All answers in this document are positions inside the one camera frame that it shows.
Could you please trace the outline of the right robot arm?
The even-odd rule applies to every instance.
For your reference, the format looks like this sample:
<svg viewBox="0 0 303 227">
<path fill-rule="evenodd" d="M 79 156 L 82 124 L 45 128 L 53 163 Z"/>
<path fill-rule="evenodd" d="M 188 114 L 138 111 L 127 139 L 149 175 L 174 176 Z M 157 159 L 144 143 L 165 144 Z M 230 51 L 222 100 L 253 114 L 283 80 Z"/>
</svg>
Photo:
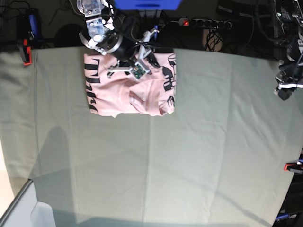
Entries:
<svg viewBox="0 0 303 227">
<path fill-rule="evenodd" d="M 124 72 L 139 80 L 152 70 L 145 63 L 147 61 L 154 68 L 160 65 L 154 55 L 155 47 L 152 38 L 159 32 L 153 28 L 145 31 L 142 39 L 133 37 L 122 29 L 123 21 L 118 16 L 119 10 L 105 0 L 78 0 L 76 6 L 85 17 L 86 33 L 79 33 L 84 46 L 101 55 L 112 55 L 117 59 L 116 65 L 108 68 L 107 77 L 114 73 Z"/>
</svg>

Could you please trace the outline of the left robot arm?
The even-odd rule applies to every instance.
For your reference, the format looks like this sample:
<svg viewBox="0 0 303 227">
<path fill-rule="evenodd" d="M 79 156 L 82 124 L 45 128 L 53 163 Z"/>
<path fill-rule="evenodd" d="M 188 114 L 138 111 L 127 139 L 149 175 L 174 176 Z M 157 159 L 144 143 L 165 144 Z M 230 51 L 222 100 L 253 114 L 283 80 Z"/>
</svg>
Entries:
<svg viewBox="0 0 303 227">
<path fill-rule="evenodd" d="M 259 14 L 260 1 L 255 1 L 255 19 L 259 31 L 270 42 L 285 49 L 279 62 L 279 73 L 274 90 L 285 101 L 299 88 L 303 88 L 303 2 L 301 0 L 271 0 L 274 25 L 281 33 L 270 37 L 263 29 Z"/>
</svg>

